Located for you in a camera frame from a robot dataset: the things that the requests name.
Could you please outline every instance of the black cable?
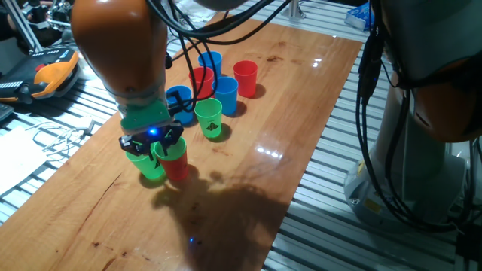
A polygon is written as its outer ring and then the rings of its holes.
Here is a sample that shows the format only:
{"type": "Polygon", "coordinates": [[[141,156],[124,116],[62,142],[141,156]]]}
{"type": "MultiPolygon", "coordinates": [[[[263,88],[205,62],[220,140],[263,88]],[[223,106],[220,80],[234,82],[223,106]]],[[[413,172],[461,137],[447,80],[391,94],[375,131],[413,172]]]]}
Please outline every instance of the black cable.
{"type": "Polygon", "coordinates": [[[383,66],[383,69],[385,70],[385,75],[386,75],[386,78],[389,80],[390,86],[392,86],[393,88],[398,87],[398,85],[395,86],[394,84],[392,84],[392,80],[390,79],[389,73],[386,70],[385,63],[383,63],[382,60],[380,61],[382,62],[382,66],[383,66]]]}
{"type": "Polygon", "coordinates": [[[262,22],[258,27],[253,29],[250,33],[244,35],[241,38],[238,38],[233,41],[213,41],[213,40],[208,40],[206,41],[209,44],[216,44],[216,45],[233,45],[233,44],[238,44],[242,41],[245,41],[248,38],[251,38],[254,34],[258,33],[263,27],[265,27],[270,21],[276,17],[292,0],[286,0],[281,4],[264,22],[262,22]]]}
{"type": "MultiPolygon", "coordinates": [[[[378,6],[373,6],[374,10],[375,10],[375,13],[376,14],[379,14],[380,15],[380,2],[377,3],[378,6]]],[[[380,16],[375,16],[375,28],[377,28],[380,24],[380,16]]],[[[372,33],[373,35],[379,35],[380,32],[378,32],[376,29],[372,29],[372,33]]],[[[371,62],[373,61],[381,61],[381,59],[371,59],[371,62]]],[[[368,105],[368,100],[370,98],[370,96],[367,96],[367,93],[372,93],[373,91],[371,90],[365,90],[363,89],[364,87],[373,87],[375,88],[374,85],[370,85],[370,84],[367,84],[365,82],[365,80],[373,80],[373,78],[370,78],[371,75],[376,75],[377,76],[377,73],[374,72],[374,71],[371,71],[371,70],[368,70],[367,72],[367,69],[365,69],[364,71],[364,74],[360,74],[360,81],[358,83],[358,92],[357,92],[357,103],[356,103],[356,128],[357,128],[357,133],[358,133],[358,140],[360,141],[360,145],[361,145],[361,152],[362,152],[362,155],[363,155],[363,158],[365,160],[365,166],[366,166],[366,169],[368,171],[368,174],[371,178],[371,182],[372,182],[372,185],[374,186],[375,188],[375,191],[379,194],[381,200],[383,201],[383,203],[385,204],[386,208],[392,213],[392,215],[397,218],[401,223],[403,224],[406,224],[410,227],[413,227],[413,228],[416,228],[418,230],[423,230],[423,231],[427,231],[427,232],[447,232],[447,231],[451,231],[451,230],[455,230],[457,229],[457,226],[455,224],[430,224],[430,223],[426,223],[424,221],[422,221],[422,223],[420,223],[420,219],[417,219],[414,215],[410,215],[410,213],[407,213],[405,212],[403,209],[402,209],[402,206],[401,204],[397,204],[396,203],[396,206],[394,206],[393,204],[391,204],[385,197],[384,195],[384,192],[382,191],[381,189],[381,186],[379,184],[379,182],[377,181],[377,177],[375,175],[375,172],[374,172],[374,168],[373,168],[373,165],[371,163],[371,159],[370,159],[370,154],[368,152],[368,136],[367,136],[367,117],[366,117],[366,108],[367,108],[367,105],[368,105]],[[360,125],[360,104],[362,103],[362,118],[363,118],[363,124],[360,125]]],[[[402,106],[402,109],[403,110],[406,110],[406,104],[405,106],[402,106]]]]}
{"type": "MultiPolygon", "coordinates": [[[[178,6],[174,5],[174,3],[172,2],[172,0],[168,0],[169,1],[169,4],[171,6],[174,7],[174,9],[179,13],[179,15],[181,15],[181,17],[186,21],[186,23],[188,23],[188,25],[196,30],[196,26],[190,22],[189,18],[178,8],[178,6]]],[[[214,96],[215,93],[216,93],[216,90],[218,88],[218,74],[217,74],[217,71],[216,71],[216,66],[214,65],[214,59],[212,57],[212,54],[211,54],[211,50],[209,49],[208,45],[206,44],[205,41],[201,41],[201,43],[204,45],[205,49],[206,49],[206,52],[208,53],[208,56],[209,56],[209,61],[211,61],[211,63],[213,64],[212,65],[212,70],[214,72],[214,85],[215,87],[212,89],[212,94],[207,96],[207,97],[204,97],[204,98],[201,98],[201,99],[198,99],[197,97],[194,98],[194,102],[199,102],[199,101],[202,101],[202,100],[205,100],[205,99],[209,99],[211,96],[214,96]]],[[[199,56],[202,57],[202,53],[197,49],[197,53],[199,54],[199,56]]],[[[204,67],[204,74],[203,74],[203,80],[201,81],[201,85],[199,87],[199,92],[201,91],[201,89],[203,88],[202,85],[204,83],[204,79],[206,78],[206,65],[203,66],[204,67]]]]}
{"type": "Polygon", "coordinates": [[[201,43],[201,41],[196,41],[196,42],[194,42],[190,47],[188,47],[188,48],[186,49],[186,51],[183,50],[182,53],[180,53],[178,56],[175,56],[175,57],[172,59],[172,61],[175,61],[175,60],[177,60],[177,59],[180,59],[182,56],[184,56],[185,53],[189,52],[191,49],[193,49],[195,46],[199,45],[200,43],[201,43]]]}
{"type": "MultiPolygon", "coordinates": [[[[177,15],[175,14],[175,8],[174,8],[175,5],[172,2],[172,0],[169,0],[168,2],[169,2],[169,6],[171,7],[172,17],[174,18],[174,20],[177,20],[177,15]]],[[[178,36],[179,36],[179,41],[181,42],[182,50],[185,51],[186,45],[185,45],[185,42],[184,42],[184,37],[181,35],[181,33],[178,33],[178,36]]],[[[201,52],[200,52],[199,48],[197,48],[197,46],[194,46],[194,49],[196,49],[196,51],[198,52],[199,55],[201,54],[201,52]]],[[[197,95],[199,94],[199,92],[202,89],[203,84],[204,84],[204,79],[206,77],[206,67],[204,68],[203,79],[201,80],[201,84],[200,84],[199,91],[198,91],[197,90],[197,84],[196,84],[196,77],[194,75],[194,69],[193,69],[192,62],[191,62],[191,59],[190,59],[188,53],[185,54],[185,59],[186,59],[186,63],[188,64],[189,74],[191,75],[191,79],[194,82],[193,83],[193,99],[183,100],[183,101],[181,101],[181,104],[178,105],[178,106],[180,106],[183,111],[191,113],[196,108],[196,102],[195,101],[197,99],[197,95]]]]}
{"type": "Polygon", "coordinates": [[[475,139],[475,147],[479,153],[479,160],[482,162],[482,149],[480,148],[480,139],[475,139]]]}
{"type": "Polygon", "coordinates": [[[205,26],[202,29],[190,31],[190,30],[184,29],[179,25],[177,21],[174,21],[173,19],[171,19],[167,15],[166,10],[161,4],[156,5],[153,2],[153,0],[146,0],[151,10],[153,10],[155,14],[159,16],[161,20],[166,23],[167,26],[173,28],[180,35],[183,35],[185,37],[190,37],[190,38],[198,38],[198,39],[212,38],[218,35],[223,35],[224,33],[235,29],[236,27],[238,27],[239,25],[247,21],[254,14],[256,14],[260,9],[264,8],[265,6],[267,6],[273,1],[274,0],[261,0],[255,5],[253,5],[252,7],[250,7],[248,10],[243,11],[240,14],[227,18],[226,20],[222,20],[220,22],[205,26]]]}

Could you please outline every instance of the green cup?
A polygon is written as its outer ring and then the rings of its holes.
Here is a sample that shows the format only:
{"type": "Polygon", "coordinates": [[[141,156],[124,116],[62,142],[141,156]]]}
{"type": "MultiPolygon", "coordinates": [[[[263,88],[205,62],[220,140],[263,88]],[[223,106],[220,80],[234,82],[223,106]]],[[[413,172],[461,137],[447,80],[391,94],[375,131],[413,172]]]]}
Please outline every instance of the green cup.
{"type": "Polygon", "coordinates": [[[151,160],[148,155],[136,156],[128,152],[126,156],[149,180],[157,179],[164,174],[164,168],[155,155],[153,155],[154,160],[151,160]]]}
{"type": "Polygon", "coordinates": [[[209,98],[196,104],[194,113],[201,126],[203,134],[213,139],[221,134],[221,116],[223,106],[217,99],[209,98]]]}

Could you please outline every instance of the wooden tabletop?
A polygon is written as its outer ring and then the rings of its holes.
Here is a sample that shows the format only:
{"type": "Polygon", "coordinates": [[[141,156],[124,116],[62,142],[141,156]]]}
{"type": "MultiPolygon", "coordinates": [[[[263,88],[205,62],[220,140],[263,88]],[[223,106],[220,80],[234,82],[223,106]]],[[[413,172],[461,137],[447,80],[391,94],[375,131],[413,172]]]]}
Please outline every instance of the wooden tabletop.
{"type": "MultiPolygon", "coordinates": [[[[0,270],[260,270],[361,45],[269,24],[210,47],[226,75],[242,59],[259,67],[224,140],[187,128],[188,178],[150,186],[119,148],[116,114],[0,227],[0,270]]],[[[185,61],[166,77],[189,85],[185,61]]]]}

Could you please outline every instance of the metal slotted surface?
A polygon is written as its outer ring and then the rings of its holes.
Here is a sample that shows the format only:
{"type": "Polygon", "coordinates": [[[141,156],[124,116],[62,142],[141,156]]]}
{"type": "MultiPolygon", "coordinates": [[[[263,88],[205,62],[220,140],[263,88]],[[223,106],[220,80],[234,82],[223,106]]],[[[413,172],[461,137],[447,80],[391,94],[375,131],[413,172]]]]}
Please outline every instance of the metal slotted surface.
{"type": "MultiPolygon", "coordinates": [[[[255,1],[248,1],[233,14],[244,11],[255,1]]],[[[265,20],[282,3],[275,0],[254,19],[265,20]]],[[[273,23],[320,32],[340,38],[365,41],[367,35],[344,24],[352,7],[330,2],[302,2],[307,18],[290,20],[278,16],[273,23]]],[[[180,50],[171,42],[168,52],[180,50]]],[[[465,262],[455,253],[456,234],[426,236],[421,233],[392,235],[364,225],[345,203],[343,180],[349,168],[362,154],[355,130],[355,65],[341,91],[311,161],[300,180],[279,233],[267,256],[263,271],[271,270],[476,270],[477,263],[465,262]]],[[[368,141],[371,146],[378,135],[389,82],[383,72],[368,106],[368,141]]],[[[19,105],[10,121],[0,126],[0,136],[17,126],[28,127],[52,120],[74,128],[80,117],[91,115],[96,132],[117,108],[99,81],[77,82],[64,97],[38,101],[34,106],[19,105]]],[[[48,145],[59,132],[40,132],[35,141],[48,145]]],[[[21,184],[0,196],[0,225],[5,222],[55,171],[89,139],[86,136],[69,152],[52,156],[21,184]]]]}

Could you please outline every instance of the metal frame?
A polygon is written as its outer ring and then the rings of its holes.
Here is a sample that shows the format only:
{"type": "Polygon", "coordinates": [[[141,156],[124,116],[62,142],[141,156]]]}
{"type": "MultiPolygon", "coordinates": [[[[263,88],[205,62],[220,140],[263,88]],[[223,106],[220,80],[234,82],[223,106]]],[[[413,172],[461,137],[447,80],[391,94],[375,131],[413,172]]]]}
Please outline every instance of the metal frame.
{"type": "Polygon", "coordinates": [[[22,10],[17,2],[14,0],[4,0],[3,2],[5,4],[5,9],[17,27],[17,31],[22,35],[23,39],[25,39],[30,50],[33,53],[42,52],[44,48],[40,45],[40,42],[38,42],[37,37],[35,37],[32,28],[30,28],[29,22],[23,16],[22,10]]]}
{"type": "Polygon", "coordinates": [[[283,11],[283,15],[291,18],[304,19],[307,16],[300,8],[300,0],[293,0],[289,3],[288,8],[283,11]]]}

